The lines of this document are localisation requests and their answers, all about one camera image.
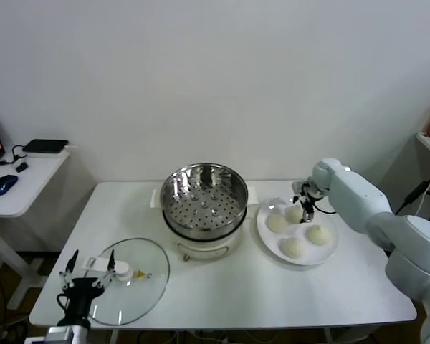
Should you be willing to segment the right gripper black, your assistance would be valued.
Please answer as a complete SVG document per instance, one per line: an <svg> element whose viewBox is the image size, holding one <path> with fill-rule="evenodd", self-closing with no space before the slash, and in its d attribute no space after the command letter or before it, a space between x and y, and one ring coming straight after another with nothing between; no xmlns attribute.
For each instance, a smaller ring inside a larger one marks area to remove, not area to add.
<svg viewBox="0 0 430 344"><path fill-rule="evenodd" d="M312 222L315 215L314 205L316 201L319 201L319 198L309 195L309 193L306 191L302 191L300 193L300 197L299 196L293 197L293 203L296 203L299 200L303 208L301 222L302 223Z"/></svg>

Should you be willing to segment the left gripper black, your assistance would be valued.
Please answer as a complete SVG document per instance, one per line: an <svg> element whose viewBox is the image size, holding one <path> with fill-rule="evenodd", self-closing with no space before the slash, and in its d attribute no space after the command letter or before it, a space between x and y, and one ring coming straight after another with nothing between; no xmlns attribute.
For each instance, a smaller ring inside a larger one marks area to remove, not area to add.
<svg viewBox="0 0 430 344"><path fill-rule="evenodd" d="M68 260L64 271L59 272L59 277L64 287L59 294L59 306L64 312L64 317L59 325L90 325L89 314L92 301L104 293L115 276L115 251L112 250L107 263L107 272L97 279L94 277L75 278L72 273L75 268L79 250L77 249Z"/></svg>

